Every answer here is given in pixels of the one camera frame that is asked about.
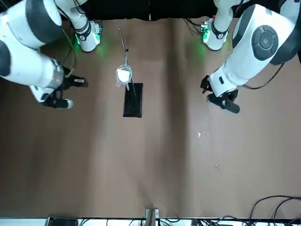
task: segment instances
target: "metal rod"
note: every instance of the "metal rod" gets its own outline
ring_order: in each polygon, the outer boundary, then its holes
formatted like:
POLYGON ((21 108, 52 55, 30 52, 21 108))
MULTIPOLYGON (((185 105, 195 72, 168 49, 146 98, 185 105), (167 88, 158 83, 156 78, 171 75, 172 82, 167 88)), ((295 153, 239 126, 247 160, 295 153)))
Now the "metal rod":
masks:
POLYGON ((128 55, 128 49, 126 50, 126 63, 125 63, 125 65, 127 65, 127 55, 128 55))
POLYGON ((136 96, 136 91, 135 91, 135 86, 134 86, 133 79, 131 79, 131 83, 132 83, 132 85, 133 85, 133 91, 134 91, 134 95, 135 95, 135 101, 136 101, 136 104, 138 105, 138 102, 137 102, 137 96, 136 96))
POLYGON ((127 56, 126 48, 124 47, 124 42, 123 42, 123 38, 122 38, 121 27, 119 27, 119 34, 120 34, 120 39, 121 39, 124 55, 127 56))

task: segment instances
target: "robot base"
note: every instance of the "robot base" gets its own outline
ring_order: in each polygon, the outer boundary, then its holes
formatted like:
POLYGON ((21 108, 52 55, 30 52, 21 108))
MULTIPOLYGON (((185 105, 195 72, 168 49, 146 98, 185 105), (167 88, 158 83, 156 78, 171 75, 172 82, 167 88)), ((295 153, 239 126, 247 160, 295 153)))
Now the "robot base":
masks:
POLYGON ((203 34, 203 42, 214 51, 220 50, 223 44, 226 42, 228 31, 226 34, 220 34, 216 36, 212 30, 213 18, 210 18, 208 21, 204 22, 204 25, 208 26, 207 31, 203 34))
POLYGON ((94 21, 89 21, 88 29, 82 33, 77 32, 76 38, 83 51, 91 52, 100 44, 102 34, 103 26, 94 21))

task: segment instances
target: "black cable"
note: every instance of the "black cable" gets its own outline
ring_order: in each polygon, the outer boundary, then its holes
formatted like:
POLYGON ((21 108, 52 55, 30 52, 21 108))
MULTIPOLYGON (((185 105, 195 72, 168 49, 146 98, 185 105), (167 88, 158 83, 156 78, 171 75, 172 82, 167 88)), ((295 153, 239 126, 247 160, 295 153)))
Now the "black cable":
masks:
POLYGON ((160 222, 166 224, 167 226, 171 226, 169 223, 167 223, 167 222, 165 222, 165 221, 163 221, 163 220, 161 220, 161 219, 159 219, 159 223, 160 223, 160 222))
POLYGON ((263 85, 258 86, 258 87, 251 87, 251 86, 248 86, 248 85, 244 84, 243 87, 246 88, 246 89, 252 89, 252 90, 261 89, 261 88, 265 87, 266 85, 268 85, 276 77, 276 75, 279 73, 279 71, 281 70, 281 68, 283 67, 283 65, 284 65, 284 63, 281 64, 281 66, 278 68, 278 70, 275 72, 275 74, 266 83, 264 83, 263 85))
POLYGON ((237 14, 238 11, 240 10, 240 8, 241 8, 241 6, 243 5, 243 3, 244 3, 244 0, 241 0, 241 1, 240 1, 240 4, 237 6, 237 8, 236 8, 236 10, 235 10, 235 12, 234 12, 234 14, 233 14, 233 18, 236 16, 236 14, 237 14))
MULTIPOLYGON (((70 24, 72 24, 71 19, 68 17, 68 15, 67 15, 61 8, 59 8, 58 6, 56 6, 56 7, 63 13, 64 17, 66 17, 66 18, 69 20, 70 24)), ((63 30, 63 33, 64 33, 64 35, 66 36, 68 42, 70 43, 71 50, 73 50, 73 54, 74 54, 74 62, 73 62, 72 68, 75 68, 76 65, 77 65, 77 57, 76 57, 76 53, 75 53, 75 49, 74 49, 73 43, 72 43, 72 41, 70 40, 69 36, 66 34, 65 30, 64 30, 64 29, 62 29, 62 30, 63 30)), ((65 57, 65 59, 63 60, 63 62, 65 62, 65 60, 68 58, 68 56, 70 55, 70 53, 71 53, 71 51, 69 50, 69 52, 68 52, 68 54, 67 54, 67 57, 65 57)))
POLYGON ((88 220, 90 219, 83 219, 82 222, 79 224, 79 226, 83 226, 88 220))
POLYGON ((251 213, 250 213, 250 216, 249 216, 249 223, 251 222, 251 219, 252 219, 255 207, 258 205, 258 203, 260 203, 261 201, 264 201, 266 199, 272 199, 272 198, 287 198, 287 199, 295 198, 295 199, 301 199, 301 197, 293 197, 293 196, 288 196, 288 195, 272 195, 272 196, 267 196, 265 198, 262 198, 262 199, 258 200, 254 204, 254 206, 252 207, 252 210, 251 210, 251 213))
POLYGON ((297 217, 297 218, 295 218, 295 219, 291 220, 290 222, 288 222, 287 224, 289 225, 289 224, 293 223, 294 221, 296 221, 296 220, 300 220, 300 219, 301 219, 301 217, 297 217))
POLYGON ((165 218, 164 220, 167 220, 169 223, 177 223, 177 222, 179 222, 180 221, 180 218, 179 218, 179 216, 177 215, 177 220, 175 220, 175 221, 173 221, 173 220, 169 220, 169 219, 167 219, 167 218, 165 218))
POLYGON ((75 4, 75 7, 76 7, 77 11, 78 11, 80 14, 86 15, 85 12, 80 12, 80 11, 79 11, 79 6, 80 6, 79 1, 78 1, 78 0, 73 0, 73 2, 74 2, 74 4, 75 4))
POLYGON ((183 19, 183 20, 186 23, 186 25, 187 25, 190 33, 192 34, 192 36, 194 36, 194 35, 200 36, 201 35, 201 31, 199 31, 196 26, 192 25, 192 27, 194 28, 194 30, 192 30, 189 23, 188 23, 188 20, 186 20, 186 19, 183 19))
POLYGON ((292 198, 288 198, 288 199, 285 199, 283 200, 281 203, 279 203, 279 205, 276 207, 275 209, 275 212, 274 212, 274 225, 275 225, 275 221, 276 221, 276 215, 277 215, 277 211, 278 209, 280 208, 281 205, 283 205, 284 203, 286 203, 287 201, 290 201, 290 200, 298 200, 298 201, 301 201, 301 197, 292 197, 292 198))
POLYGON ((190 18, 185 18, 190 24, 194 25, 194 26, 197 26, 197 27, 201 27, 200 24, 197 24, 195 22, 193 22, 190 18))
POLYGON ((132 223, 133 221, 134 221, 134 220, 132 220, 128 226, 130 226, 130 225, 131 225, 131 223, 132 223))

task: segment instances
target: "dark circular joint cover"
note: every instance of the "dark circular joint cover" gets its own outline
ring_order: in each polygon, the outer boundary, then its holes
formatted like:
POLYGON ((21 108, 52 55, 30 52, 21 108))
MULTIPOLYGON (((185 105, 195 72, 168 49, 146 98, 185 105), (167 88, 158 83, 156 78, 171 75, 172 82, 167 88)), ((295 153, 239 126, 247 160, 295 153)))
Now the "dark circular joint cover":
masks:
POLYGON ((34 36, 43 43, 50 43, 61 37, 62 26, 56 25, 42 0, 26 1, 26 19, 34 36))
POLYGON ((264 61, 273 56, 278 49, 278 35, 268 26, 258 27, 252 35, 252 49, 256 59, 264 61))
POLYGON ((0 40, 0 76, 8 76, 10 74, 10 51, 7 45, 0 40))

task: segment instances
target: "cable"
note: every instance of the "cable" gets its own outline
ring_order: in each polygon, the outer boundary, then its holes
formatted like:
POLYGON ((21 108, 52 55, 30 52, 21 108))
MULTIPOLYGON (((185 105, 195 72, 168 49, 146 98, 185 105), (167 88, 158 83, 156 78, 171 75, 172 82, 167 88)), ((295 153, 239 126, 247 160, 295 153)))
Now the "cable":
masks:
POLYGON ((233 18, 236 16, 236 14, 237 14, 238 11, 240 10, 240 8, 241 8, 241 6, 243 5, 243 3, 244 3, 244 0, 241 0, 241 1, 240 1, 240 4, 237 6, 237 8, 236 8, 236 10, 235 10, 235 12, 234 12, 234 14, 233 14, 233 18))
POLYGON ((293 196, 288 196, 288 195, 272 195, 272 196, 267 196, 265 198, 262 198, 262 199, 258 200, 252 207, 252 210, 251 210, 251 213, 249 216, 249 223, 251 222, 251 219, 252 219, 252 216, 253 216, 253 213, 254 213, 254 210, 255 210, 255 207, 257 206, 257 204, 260 203, 261 201, 264 201, 266 199, 272 199, 272 198, 301 199, 301 197, 293 197, 293 196))
POLYGON ((291 220, 290 222, 288 222, 287 224, 289 225, 289 224, 293 223, 294 221, 296 221, 296 220, 300 220, 300 219, 301 219, 301 217, 297 217, 297 218, 295 218, 295 219, 291 220))
POLYGON ((161 220, 161 219, 159 219, 159 223, 160 223, 160 222, 166 224, 167 226, 171 226, 169 223, 167 223, 167 222, 165 222, 165 221, 163 221, 163 220, 161 220))
POLYGON ((175 221, 173 221, 173 220, 169 220, 169 219, 167 219, 167 218, 165 218, 164 220, 167 220, 169 223, 177 223, 177 222, 179 222, 180 221, 180 218, 179 218, 179 216, 177 216, 178 217, 178 219, 177 220, 175 220, 175 221))
POLYGON ((3 7, 3 9, 8 10, 9 4, 6 1, 0 0, 0 3, 1 3, 1 6, 3 7))
POLYGON ((128 225, 128 226, 130 226, 130 225, 131 225, 131 223, 133 223, 133 221, 135 221, 135 220, 132 220, 132 221, 129 223, 129 225, 128 225))
POLYGON ((197 23, 193 22, 190 18, 185 18, 185 20, 187 20, 190 24, 192 24, 194 26, 197 26, 197 27, 201 26, 200 24, 197 24, 197 23))
POLYGON ((66 34, 66 32, 65 32, 64 29, 63 29, 63 33, 65 34, 65 36, 66 36, 68 42, 70 43, 70 45, 71 45, 71 47, 72 47, 72 49, 73 49, 73 53, 74 53, 74 63, 73 63, 72 68, 76 68, 76 65, 77 65, 77 58, 76 58, 76 53, 75 53, 74 46, 73 46, 73 44, 72 44, 72 42, 71 42, 69 36, 66 34))
POLYGON ((261 88, 265 87, 266 85, 268 85, 276 77, 276 75, 279 73, 279 71, 281 70, 281 68, 283 67, 283 65, 284 65, 284 63, 281 64, 281 66, 278 68, 278 70, 275 72, 275 74, 266 83, 264 83, 263 85, 258 86, 258 87, 251 87, 251 86, 248 86, 248 85, 244 84, 243 87, 246 88, 246 89, 252 89, 252 90, 261 89, 261 88))
POLYGON ((184 20, 186 26, 188 27, 189 32, 191 33, 192 36, 195 37, 196 35, 197 35, 197 36, 200 36, 200 35, 201 35, 201 32, 200 32, 195 26, 193 26, 193 28, 195 29, 195 31, 194 31, 194 30, 192 30, 191 27, 189 26, 188 21, 187 21, 186 19, 183 19, 183 20, 184 20))
POLYGON ((74 2, 74 5, 75 5, 77 11, 78 11, 80 14, 86 15, 84 11, 83 11, 83 12, 80 12, 80 11, 79 11, 79 6, 80 6, 79 1, 78 1, 78 0, 73 0, 73 2, 74 2))
POLYGON ((292 198, 288 198, 283 200, 281 203, 279 203, 279 205, 276 207, 275 212, 274 212, 274 225, 275 225, 275 221, 276 221, 276 215, 277 215, 277 211, 280 208, 281 205, 283 205, 285 202, 290 201, 290 200, 298 200, 301 201, 301 198, 298 197, 292 197, 292 198))
POLYGON ((90 219, 83 219, 82 222, 79 224, 79 226, 83 226, 88 220, 90 219))

